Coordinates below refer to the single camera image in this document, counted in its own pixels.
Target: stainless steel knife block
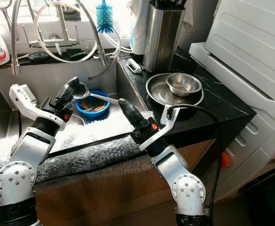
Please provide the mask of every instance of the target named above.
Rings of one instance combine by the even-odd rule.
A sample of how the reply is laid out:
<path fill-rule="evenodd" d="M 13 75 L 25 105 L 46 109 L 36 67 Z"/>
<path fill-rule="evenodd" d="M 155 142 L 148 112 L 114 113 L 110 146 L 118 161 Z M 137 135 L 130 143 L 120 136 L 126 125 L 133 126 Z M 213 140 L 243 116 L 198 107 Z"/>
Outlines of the stainless steel knife block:
<path fill-rule="evenodd" d="M 149 72 L 167 72 L 185 15 L 184 9 L 158 9 L 149 3 L 143 65 Z"/>

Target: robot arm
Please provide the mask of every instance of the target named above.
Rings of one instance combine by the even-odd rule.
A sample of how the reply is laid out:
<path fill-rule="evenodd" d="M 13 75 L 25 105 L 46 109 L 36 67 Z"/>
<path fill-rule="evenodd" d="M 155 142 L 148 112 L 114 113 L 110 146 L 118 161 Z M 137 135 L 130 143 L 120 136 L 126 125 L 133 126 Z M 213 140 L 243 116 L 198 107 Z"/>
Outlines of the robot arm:
<path fill-rule="evenodd" d="M 34 120 L 11 151 L 9 163 L 0 169 L 0 226 L 41 226 L 35 210 L 37 167 L 52 149 L 58 130 L 72 115 L 73 97 L 79 98 L 84 85 L 70 79 L 54 100 L 47 98 L 36 108 L 36 98 L 26 85 L 12 85 L 10 97 L 20 112 Z"/>
<path fill-rule="evenodd" d="M 205 188 L 201 180 L 187 170 L 187 163 L 173 145 L 162 137 L 169 132 L 179 108 L 168 115 L 166 126 L 159 130 L 153 118 L 144 119 L 138 109 L 125 99 L 119 105 L 135 130 L 130 133 L 141 151 L 151 156 L 151 163 L 168 183 L 177 202 L 176 222 L 179 226 L 208 226 L 208 211 L 204 209 Z"/>

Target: flexible faucet hose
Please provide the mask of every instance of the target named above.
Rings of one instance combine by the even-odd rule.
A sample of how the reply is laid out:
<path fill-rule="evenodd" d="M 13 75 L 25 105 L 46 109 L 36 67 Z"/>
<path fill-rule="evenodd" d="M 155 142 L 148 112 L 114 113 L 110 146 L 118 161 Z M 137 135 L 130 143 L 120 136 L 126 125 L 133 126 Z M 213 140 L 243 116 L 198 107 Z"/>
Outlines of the flexible faucet hose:
<path fill-rule="evenodd" d="M 12 13 L 12 22 L 11 22 L 11 50 L 12 50 L 12 59 L 17 59 L 17 51 L 16 51 L 16 40 L 17 40 L 17 32 L 16 32 L 16 25 L 17 25 L 17 17 L 18 11 L 20 7 L 21 0 L 16 0 L 13 6 L 13 13 Z"/>
<path fill-rule="evenodd" d="M 91 28 L 92 28 L 92 31 L 94 33 L 94 36 L 95 36 L 95 39 L 96 39 L 96 42 L 97 42 L 97 45 L 98 45 L 98 50 L 99 51 L 103 51 L 103 48 L 102 48 L 102 45 L 100 43 L 100 38 L 99 38 L 99 34 L 98 34 L 98 31 L 97 31 L 97 27 L 93 21 L 93 19 L 91 18 L 88 10 L 85 8 L 85 6 L 82 4 L 82 2 L 80 0 L 76 0 L 76 2 L 80 5 L 80 7 L 83 9 L 83 11 L 85 12 L 87 18 L 89 19 L 89 22 L 90 22 L 90 25 L 91 25 Z"/>

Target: wooden cabinet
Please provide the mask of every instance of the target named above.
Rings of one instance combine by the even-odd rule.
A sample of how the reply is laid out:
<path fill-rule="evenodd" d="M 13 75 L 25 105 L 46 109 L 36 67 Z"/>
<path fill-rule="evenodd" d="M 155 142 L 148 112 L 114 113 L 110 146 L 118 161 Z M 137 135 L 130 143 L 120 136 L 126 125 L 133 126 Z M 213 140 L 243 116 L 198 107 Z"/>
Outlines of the wooden cabinet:
<path fill-rule="evenodd" d="M 190 170 L 211 144 L 208 140 L 179 149 Z M 45 191 L 38 187 L 42 184 L 37 186 L 36 198 L 44 226 L 111 225 L 173 199 L 168 184 L 146 156 L 81 175 L 71 183 L 47 186 Z"/>

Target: blue bowl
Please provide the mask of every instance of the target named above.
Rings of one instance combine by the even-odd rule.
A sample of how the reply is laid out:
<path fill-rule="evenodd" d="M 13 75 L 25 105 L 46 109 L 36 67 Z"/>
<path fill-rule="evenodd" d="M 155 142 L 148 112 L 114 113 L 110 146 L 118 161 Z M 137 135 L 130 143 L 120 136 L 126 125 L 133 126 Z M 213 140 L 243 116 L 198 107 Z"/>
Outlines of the blue bowl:
<path fill-rule="evenodd" d="M 93 94 L 100 95 L 100 96 L 109 97 L 109 95 L 108 95 L 107 93 L 102 92 L 102 91 L 100 91 L 100 90 L 90 90 L 90 92 L 93 93 Z M 85 99 L 89 100 L 89 99 L 94 99 L 94 98 L 95 98 L 95 97 L 93 97 L 93 96 L 88 96 L 88 97 L 86 97 Z M 84 100 L 84 99 L 77 99 L 77 100 L 75 101 L 75 106 L 76 106 L 76 108 L 77 108 L 82 114 L 84 114 L 85 116 L 87 116 L 87 117 L 92 117 L 92 118 L 96 118 L 96 117 L 99 117 L 99 116 L 101 116 L 102 114 L 104 114 L 104 113 L 108 110 L 109 105 L 110 105 L 110 102 L 106 102 L 106 106 L 105 106 L 105 108 L 103 108 L 102 110 L 97 111 L 97 112 L 86 112 L 86 111 L 84 111 L 84 110 L 79 106 L 79 104 L 82 102 L 82 100 Z"/>

